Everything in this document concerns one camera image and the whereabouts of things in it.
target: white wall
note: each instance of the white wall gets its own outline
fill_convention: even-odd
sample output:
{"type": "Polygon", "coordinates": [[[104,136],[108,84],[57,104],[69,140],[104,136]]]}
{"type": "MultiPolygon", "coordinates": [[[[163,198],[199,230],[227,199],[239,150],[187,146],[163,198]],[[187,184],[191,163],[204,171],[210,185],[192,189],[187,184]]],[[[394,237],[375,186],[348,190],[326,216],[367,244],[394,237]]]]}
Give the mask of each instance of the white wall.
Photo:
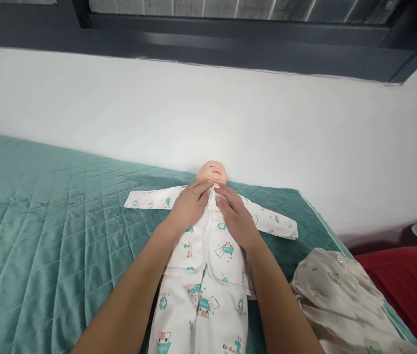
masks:
{"type": "Polygon", "coordinates": [[[344,240],[417,219],[417,72],[350,79],[0,49],[0,134],[297,188],[344,240]]]}

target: hand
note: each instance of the hand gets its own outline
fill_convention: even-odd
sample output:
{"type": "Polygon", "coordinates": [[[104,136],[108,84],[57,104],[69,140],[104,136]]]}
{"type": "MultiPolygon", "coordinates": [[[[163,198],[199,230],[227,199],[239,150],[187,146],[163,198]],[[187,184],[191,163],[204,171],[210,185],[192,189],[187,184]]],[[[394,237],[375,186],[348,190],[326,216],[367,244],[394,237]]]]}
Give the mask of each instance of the hand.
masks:
{"type": "Polygon", "coordinates": [[[180,236],[194,226],[204,213],[209,201],[211,181],[197,181],[188,185],[176,198],[165,222],[180,236]]]}
{"type": "Polygon", "coordinates": [[[225,217],[228,230],[235,241],[250,255],[260,245],[264,244],[251,214],[244,206],[241,197],[230,187],[221,184],[220,188],[215,188],[215,192],[224,196],[230,203],[228,204],[220,196],[216,197],[218,207],[225,217]]]}

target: bed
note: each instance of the bed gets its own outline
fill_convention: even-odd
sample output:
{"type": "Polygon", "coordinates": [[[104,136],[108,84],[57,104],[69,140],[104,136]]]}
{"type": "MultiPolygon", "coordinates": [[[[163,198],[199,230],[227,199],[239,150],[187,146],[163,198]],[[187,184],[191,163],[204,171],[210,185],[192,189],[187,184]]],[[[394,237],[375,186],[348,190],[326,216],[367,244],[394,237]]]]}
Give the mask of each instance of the bed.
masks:
{"type": "MultiPolygon", "coordinates": [[[[194,178],[0,136],[0,353],[70,352],[168,214],[125,209],[129,192],[194,178]]],[[[297,222],[296,241],[262,234],[289,281],[314,247],[352,257],[299,191],[228,185],[297,222]]],[[[396,312],[386,310],[400,335],[417,345],[396,312]]],[[[248,353],[265,353],[255,301],[249,316],[248,353]]]]}

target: red object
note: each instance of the red object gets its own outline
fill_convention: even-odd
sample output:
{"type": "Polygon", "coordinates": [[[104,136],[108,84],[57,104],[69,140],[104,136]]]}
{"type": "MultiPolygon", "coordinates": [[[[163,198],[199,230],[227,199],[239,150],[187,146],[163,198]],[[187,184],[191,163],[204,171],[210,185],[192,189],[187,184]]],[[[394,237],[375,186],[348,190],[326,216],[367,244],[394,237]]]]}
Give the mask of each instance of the red object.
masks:
{"type": "Polygon", "coordinates": [[[417,247],[355,256],[417,339],[417,247]]]}

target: baby doll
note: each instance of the baby doll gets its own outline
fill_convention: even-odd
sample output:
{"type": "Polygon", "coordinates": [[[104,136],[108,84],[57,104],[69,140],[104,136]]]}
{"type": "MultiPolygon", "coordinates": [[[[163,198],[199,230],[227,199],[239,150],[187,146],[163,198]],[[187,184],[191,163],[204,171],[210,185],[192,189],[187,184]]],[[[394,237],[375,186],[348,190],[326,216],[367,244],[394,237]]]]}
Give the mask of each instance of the baby doll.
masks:
{"type": "MultiPolygon", "coordinates": [[[[164,271],[149,342],[149,354],[245,353],[247,298],[254,296],[243,249],[227,229],[214,188],[227,183],[223,165],[204,164],[197,180],[215,186],[201,219],[181,236],[164,271]]],[[[186,186],[133,191],[132,209],[171,209],[186,186]]],[[[286,239],[298,237],[297,224],[242,196],[260,231],[286,239]]]]}

